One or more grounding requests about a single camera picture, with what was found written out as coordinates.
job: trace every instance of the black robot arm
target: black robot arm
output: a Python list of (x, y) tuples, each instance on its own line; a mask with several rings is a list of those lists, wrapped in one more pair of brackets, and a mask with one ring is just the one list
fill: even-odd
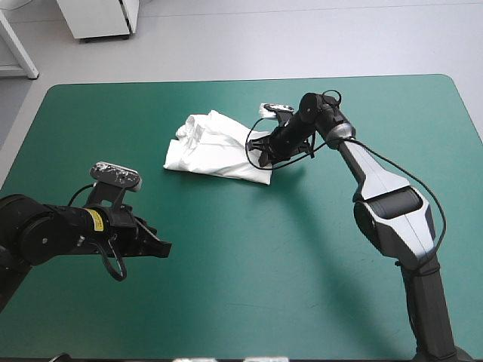
[(401, 266), (417, 340), (414, 360), (471, 361), (454, 344), (435, 254), (444, 233), (435, 246), (429, 202), (407, 179), (384, 169), (355, 140), (355, 128), (340, 111), (341, 95), (335, 93), (338, 99), (327, 92), (305, 94), (298, 111), (291, 117), (284, 115), (283, 122), (278, 107), (269, 105), (266, 109), (277, 115), (279, 126), (268, 136), (248, 141), (247, 150), (260, 150), (259, 165), (265, 167), (304, 151), (315, 132), (338, 150), (358, 183), (352, 200), (359, 229), (384, 256), (396, 258)]
[(117, 281), (127, 276), (126, 256), (168, 257), (171, 244), (123, 204), (126, 191), (139, 190), (139, 174), (97, 162), (91, 175), (96, 183), (82, 208), (40, 204), (24, 195), (0, 199), (0, 311), (30, 269), (55, 256), (98, 254)]

